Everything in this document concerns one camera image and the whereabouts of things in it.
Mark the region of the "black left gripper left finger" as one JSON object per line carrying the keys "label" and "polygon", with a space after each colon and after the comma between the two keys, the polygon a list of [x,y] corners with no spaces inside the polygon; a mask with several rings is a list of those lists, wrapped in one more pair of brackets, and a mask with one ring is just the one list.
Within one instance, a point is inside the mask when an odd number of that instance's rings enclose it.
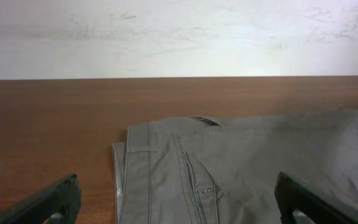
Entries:
{"label": "black left gripper left finger", "polygon": [[70,174],[0,212],[0,224],[75,224],[81,208],[77,175]]}

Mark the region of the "grey cargo shorts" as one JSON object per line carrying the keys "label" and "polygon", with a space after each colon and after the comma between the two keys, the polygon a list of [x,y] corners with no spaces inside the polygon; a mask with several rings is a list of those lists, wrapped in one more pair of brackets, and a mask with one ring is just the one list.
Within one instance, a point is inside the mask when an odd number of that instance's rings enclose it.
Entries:
{"label": "grey cargo shorts", "polygon": [[278,223],[280,172],[358,208],[358,110],[161,119],[112,151],[118,223]]}

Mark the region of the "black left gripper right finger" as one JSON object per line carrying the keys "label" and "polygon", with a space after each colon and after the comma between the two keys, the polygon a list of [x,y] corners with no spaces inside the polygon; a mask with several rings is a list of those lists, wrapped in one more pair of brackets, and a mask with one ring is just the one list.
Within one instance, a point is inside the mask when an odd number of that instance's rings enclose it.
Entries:
{"label": "black left gripper right finger", "polygon": [[358,224],[358,210],[280,172],[275,198],[282,224]]}

